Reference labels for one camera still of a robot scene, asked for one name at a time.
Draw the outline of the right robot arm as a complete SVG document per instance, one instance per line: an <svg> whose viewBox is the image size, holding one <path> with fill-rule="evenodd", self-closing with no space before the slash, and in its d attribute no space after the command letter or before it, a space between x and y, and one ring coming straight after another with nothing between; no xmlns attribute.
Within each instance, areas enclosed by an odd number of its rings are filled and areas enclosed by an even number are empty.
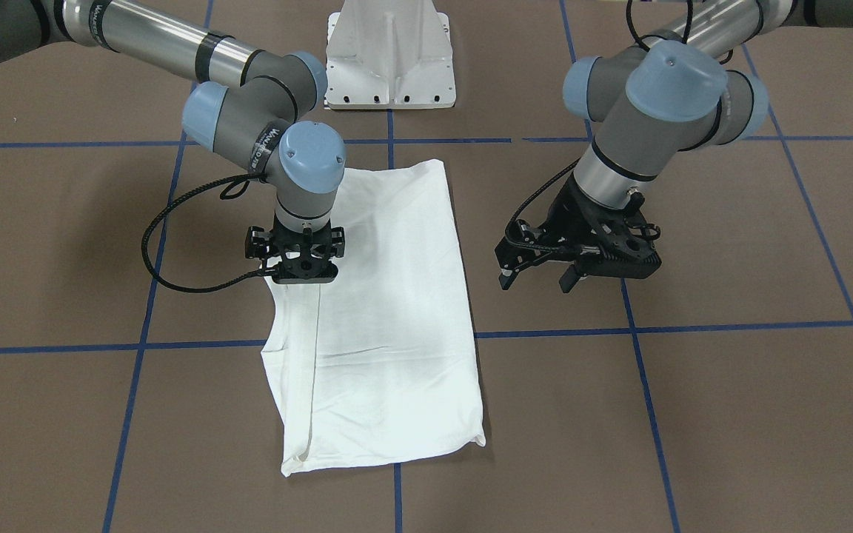
<svg viewBox="0 0 853 533"><path fill-rule="evenodd" d="M176 197L141 241L145 267L156 227L187 200L222 187L224 200L251 184L274 186L268 227L246 232L247 278L322 284L345 253L332 209L345 175L341 135L315 118L327 89L308 52L273 53L187 20L210 1L0 1L0 148L126 147L182 150L195 144L239 167Z"/></svg>

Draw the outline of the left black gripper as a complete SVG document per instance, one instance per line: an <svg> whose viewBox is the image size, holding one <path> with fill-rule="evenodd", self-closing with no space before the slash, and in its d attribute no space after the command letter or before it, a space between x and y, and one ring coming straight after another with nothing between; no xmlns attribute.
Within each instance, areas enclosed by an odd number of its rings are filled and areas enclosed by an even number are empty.
<svg viewBox="0 0 853 533"><path fill-rule="evenodd" d="M654 244L660 229L640 212L642 192L625 196L625 208L607 209L568 178L541 226L512 216L495 247L501 289L508 290L521 271L546 262L569 265L560 277L562 293L570 293L588 276L646 279L652 275L661 266Z"/></svg>

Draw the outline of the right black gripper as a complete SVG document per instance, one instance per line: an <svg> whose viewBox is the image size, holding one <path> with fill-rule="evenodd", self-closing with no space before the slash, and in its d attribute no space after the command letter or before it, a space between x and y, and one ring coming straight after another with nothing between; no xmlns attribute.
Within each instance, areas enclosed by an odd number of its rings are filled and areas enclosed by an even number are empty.
<svg viewBox="0 0 853 533"><path fill-rule="evenodd" d="M276 284L327 284L338 276L332 260L344 256L345 234L330 223L317 232L311 227L294 232L275 221L270 232L251 226L244 247L248 259L261 261L254 276L271 277Z"/></svg>

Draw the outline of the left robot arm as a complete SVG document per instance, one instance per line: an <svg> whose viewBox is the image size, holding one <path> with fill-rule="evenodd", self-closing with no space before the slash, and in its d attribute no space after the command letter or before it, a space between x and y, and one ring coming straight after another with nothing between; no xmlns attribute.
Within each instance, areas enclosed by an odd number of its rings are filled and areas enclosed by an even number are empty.
<svg viewBox="0 0 853 533"><path fill-rule="evenodd" d="M769 96L759 78L725 70L720 58L784 26L853 28L853 1L690 2L683 19L613 57L580 58L563 84L573 115L599 124L541 225L513 215L495 247L500 284L547 262L568 264L569 292L589 276L644 279L661 266L658 226L646 221L653 180L678 152L754 135Z"/></svg>

